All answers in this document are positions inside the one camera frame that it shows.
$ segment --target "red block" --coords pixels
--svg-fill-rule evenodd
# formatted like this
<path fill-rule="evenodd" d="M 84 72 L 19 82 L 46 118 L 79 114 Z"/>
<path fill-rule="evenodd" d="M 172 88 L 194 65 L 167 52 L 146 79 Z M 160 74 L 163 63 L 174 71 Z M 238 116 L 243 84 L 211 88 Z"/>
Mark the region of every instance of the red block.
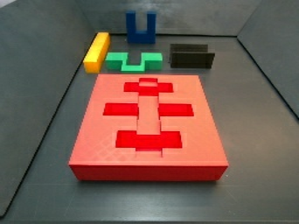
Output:
<path fill-rule="evenodd" d="M 218 180 L 227 167 L 197 75 L 99 75 L 70 158 L 78 179 Z"/>

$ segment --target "green block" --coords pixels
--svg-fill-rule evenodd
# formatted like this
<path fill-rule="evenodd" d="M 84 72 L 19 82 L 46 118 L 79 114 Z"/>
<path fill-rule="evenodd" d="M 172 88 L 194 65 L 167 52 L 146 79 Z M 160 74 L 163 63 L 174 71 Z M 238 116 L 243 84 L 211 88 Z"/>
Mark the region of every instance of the green block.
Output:
<path fill-rule="evenodd" d="M 120 70 L 122 73 L 143 74 L 146 70 L 162 70 L 163 55 L 159 52 L 143 52 L 140 65 L 128 65 L 127 52 L 110 52 L 107 54 L 106 62 L 107 69 Z"/>

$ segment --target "yellow block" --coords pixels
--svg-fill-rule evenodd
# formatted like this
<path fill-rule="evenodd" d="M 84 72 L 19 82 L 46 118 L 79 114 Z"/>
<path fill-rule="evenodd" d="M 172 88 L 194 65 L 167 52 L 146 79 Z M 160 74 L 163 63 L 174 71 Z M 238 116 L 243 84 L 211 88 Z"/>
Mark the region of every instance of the yellow block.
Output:
<path fill-rule="evenodd" d="M 107 57 L 110 46 L 110 36 L 107 32 L 99 32 L 94 39 L 88 53 L 83 60 L 86 72 L 88 74 L 98 74 L 102 68 L 103 61 Z"/>

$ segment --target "blue u-shaped piece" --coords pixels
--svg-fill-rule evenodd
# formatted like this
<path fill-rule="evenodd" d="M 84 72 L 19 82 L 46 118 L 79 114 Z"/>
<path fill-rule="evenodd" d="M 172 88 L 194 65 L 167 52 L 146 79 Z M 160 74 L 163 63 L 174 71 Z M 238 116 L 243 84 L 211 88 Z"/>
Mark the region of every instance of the blue u-shaped piece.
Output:
<path fill-rule="evenodd" d="M 155 11 L 147 12 L 147 30 L 136 30 L 136 12 L 130 10 L 126 13 L 127 43 L 154 44 L 155 43 Z"/>

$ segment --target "puzzle piece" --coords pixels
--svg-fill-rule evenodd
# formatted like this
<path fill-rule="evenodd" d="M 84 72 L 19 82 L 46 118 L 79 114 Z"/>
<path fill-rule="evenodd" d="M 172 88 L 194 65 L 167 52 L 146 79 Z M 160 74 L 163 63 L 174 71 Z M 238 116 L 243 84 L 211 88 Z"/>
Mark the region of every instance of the puzzle piece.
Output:
<path fill-rule="evenodd" d="M 209 45 L 171 44 L 171 67 L 211 68 L 215 53 Z"/>
<path fill-rule="evenodd" d="M 130 10 L 126 13 L 127 43 L 154 44 L 155 43 L 155 11 L 147 12 L 147 30 L 136 30 L 136 12 Z"/>
<path fill-rule="evenodd" d="M 107 54 L 107 69 L 120 70 L 122 73 L 144 73 L 146 70 L 162 70 L 163 68 L 163 55 L 159 52 L 142 52 L 140 65 L 128 65 L 127 52 L 110 52 Z"/>
<path fill-rule="evenodd" d="M 99 32 L 83 60 L 87 74 L 98 74 L 107 56 L 110 36 L 107 32 Z"/>

